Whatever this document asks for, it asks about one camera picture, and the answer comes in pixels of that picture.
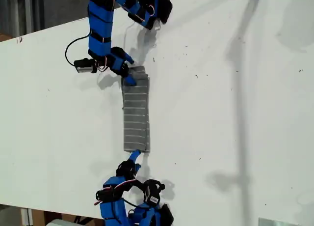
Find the gray towel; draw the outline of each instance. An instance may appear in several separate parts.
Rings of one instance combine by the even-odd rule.
[[[149,78],[144,66],[130,68],[136,86],[128,86],[122,79],[124,150],[150,151],[148,115]]]

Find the cable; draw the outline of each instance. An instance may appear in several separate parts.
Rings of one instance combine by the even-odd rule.
[[[66,58],[67,62],[68,62],[71,66],[74,66],[74,67],[75,67],[75,65],[73,65],[72,63],[69,62],[68,57],[67,57],[67,52],[68,52],[69,47],[70,47],[72,44],[74,44],[76,41],[79,41],[79,40],[81,40],[81,39],[87,38],[87,37],[91,34],[91,32],[92,32],[92,29],[89,31],[88,35],[86,35],[86,36],[84,36],[84,37],[82,37],[82,38],[77,38],[76,40],[73,40],[73,41],[67,46],[67,48],[65,49],[65,58]]]
[[[133,181],[135,181],[135,180],[136,180],[136,179],[131,179],[131,180],[124,181],[124,182],[118,184],[117,186],[115,186],[114,189],[116,189],[117,187],[120,187],[121,185],[123,185],[123,184],[125,184],[125,183],[130,183],[130,182],[133,182]]]
[[[127,204],[129,204],[129,205],[131,205],[131,206],[133,206],[133,207],[135,207],[135,208],[139,208],[139,209],[143,209],[143,210],[148,210],[148,209],[151,208],[151,207],[142,207],[142,206],[139,206],[139,205],[134,205],[133,203],[131,203],[131,202],[125,200],[124,198],[121,198],[121,199],[122,199],[124,202],[126,202]]]

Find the white tabletop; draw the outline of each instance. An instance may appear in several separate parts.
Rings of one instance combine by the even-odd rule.
[[[115,11],[113,46],[151,78],[151,153],[175,226],[313,225],[313,0],[171,0],[146,32]],[[120,77],[64,59],[87,19],[0,44],[0,203],[99,217],[123,151]],[[87,56],[87,40],[69,59]],[[139,203],[142,194],[125,193]]]

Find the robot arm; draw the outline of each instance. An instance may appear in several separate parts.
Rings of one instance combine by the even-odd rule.
[[[135,179],[140,169],[135,164],[139,151],[133,152],[127,161],[122,162],[116,176],[109,178],[103,185],[103,189],[96,193],[97,203],[100,204],[101,215],[105,219],[106,226],[170,226],[173,216],[166,204],[160,207],[159,193],[165,185],[156,180],[147,180],[144,183]],[[144,193],[144,202],[136,206],[133,213],[127,216],[125,202],[122,198],[124,191],[129,191],[132,186],[138,187]]]
[[[130,85],[135,80],[129,74],[129,67],[125,61],[134,63],[133,59],[123,49],[111,48],[111,34],[113,25],[113,10],[115,2],[119,3],[129,17],[147,29],[152,29],[155,19],[159,18],[164,24],[172,10],[170,0],[90,0],[88,5],[88,19],[90,33],[88,37],[88,54],[93,59],[76,60],[71,64],[78,72],[96,73],[110,68],[117,75],[125,78]]]

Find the red wire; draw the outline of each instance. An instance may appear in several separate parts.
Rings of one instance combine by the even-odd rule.
[[[121,185],[123,185],[123,184],[125,184],[125,183],[130,183],[130,182],[133,182],[133,181],[135,181],[135,180],[136,180],[136,179],[131,179],[131,180],[124,181],[124,182],[118,184],[117,186],[115,186],[114,189],[116,189],[117,187],[120,187]],[[102,202],[102,201],[99,200],[99,201],[95,202],[94,205],[98,205],[100,202]]]

